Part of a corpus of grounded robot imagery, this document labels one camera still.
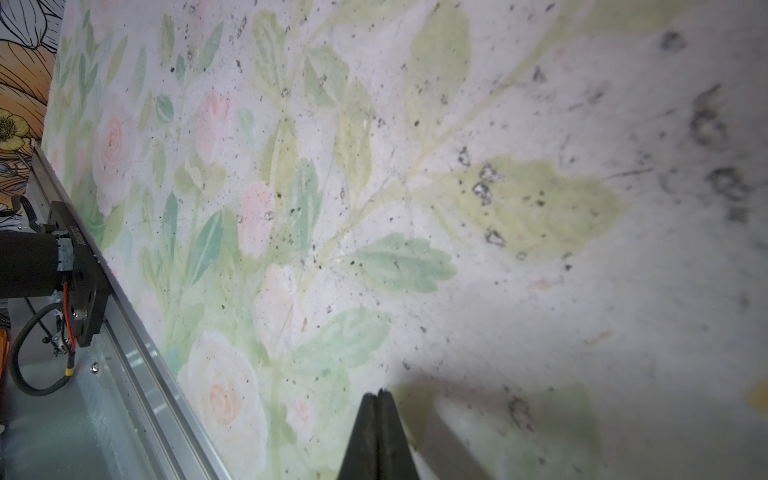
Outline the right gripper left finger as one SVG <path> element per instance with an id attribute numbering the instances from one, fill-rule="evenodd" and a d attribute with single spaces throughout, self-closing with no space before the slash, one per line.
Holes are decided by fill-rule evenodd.
<path id="1" fill-rule="evenodd" d="M 338 480 L 376 480 L 378 466 L 378 396 L 366 393 L 361 400 Z"/>

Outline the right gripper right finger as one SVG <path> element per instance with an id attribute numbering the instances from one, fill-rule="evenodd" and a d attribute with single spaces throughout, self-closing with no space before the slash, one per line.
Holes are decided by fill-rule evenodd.
<path id="1" fill-rule="evenodd" d="M 387 390 L 377 395 L 377 478 L 420 479 L 394 397 Z"/>

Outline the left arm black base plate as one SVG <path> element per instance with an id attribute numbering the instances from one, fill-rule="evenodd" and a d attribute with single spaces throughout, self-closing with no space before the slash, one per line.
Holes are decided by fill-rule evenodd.
<path id="1" fill-rule="evenodd" d="M 49 221 L 55 232 L 61 232 L 72 244 L 72 267 L 65 269 L 69 274 L 69 312 L 78 346 L 87 347 L 100 332 L 111 286 L 69 206 L 61 201 L 52 202 Z"/>

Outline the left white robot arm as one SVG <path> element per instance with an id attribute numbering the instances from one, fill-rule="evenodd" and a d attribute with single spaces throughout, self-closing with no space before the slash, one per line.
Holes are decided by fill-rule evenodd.
<path id="1" fill-rule="evenodd" d="M 1 232 L 1 298 L 41 297 L 62 288 L 74 267 L 67 236 Z"/>

